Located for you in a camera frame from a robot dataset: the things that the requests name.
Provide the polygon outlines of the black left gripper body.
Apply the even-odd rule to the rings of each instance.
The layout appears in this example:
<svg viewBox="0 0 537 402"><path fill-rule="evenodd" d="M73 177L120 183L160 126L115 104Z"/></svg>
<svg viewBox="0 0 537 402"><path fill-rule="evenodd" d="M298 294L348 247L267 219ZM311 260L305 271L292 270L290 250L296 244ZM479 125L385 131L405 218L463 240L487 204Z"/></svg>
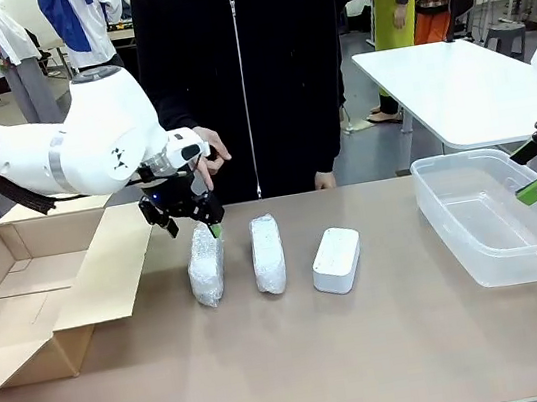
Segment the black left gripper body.
<svg viewBox="0 0 537 402"><path fill-rule="evenodd" d="M207 214L224 211L223 205L212 191L207 190L196 171L182 170L154 184L142 183L140 190L143 196L138 202L139 210L151 226L159 226L161 215L167 215L174 221L186 217L204 223Z"/></svg>

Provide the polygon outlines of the person's left hand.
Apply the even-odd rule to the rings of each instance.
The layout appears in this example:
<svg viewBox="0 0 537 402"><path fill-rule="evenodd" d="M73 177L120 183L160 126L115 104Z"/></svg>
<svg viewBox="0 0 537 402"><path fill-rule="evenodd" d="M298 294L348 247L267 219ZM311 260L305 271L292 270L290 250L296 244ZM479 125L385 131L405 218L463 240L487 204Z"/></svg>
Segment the person's left hand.
<svg viewBox="0 0 537 402"><path fill-rule="evenodd" d="M315 174L315 189L316 190L325 190L325 189L332 189L337 187L336 177L334 176L334 172L317 172Z"/></svg>

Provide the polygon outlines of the person's right hand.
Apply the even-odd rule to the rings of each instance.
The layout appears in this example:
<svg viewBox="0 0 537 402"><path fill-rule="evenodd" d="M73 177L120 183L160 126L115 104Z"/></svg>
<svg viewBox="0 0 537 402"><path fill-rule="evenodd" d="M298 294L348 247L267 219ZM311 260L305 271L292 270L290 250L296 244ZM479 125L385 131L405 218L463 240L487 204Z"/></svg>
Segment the person's right hand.
<svg viewBox="0 0 537 402"><path fill-rule="evenodd" d="M194 127L193 132L210 146L210 155L198 158L196 173L203 179L207 190L212 191L214 189L212 177L219 172L225 162L232 159L232 156L216 131L199 126Z"/></svg>

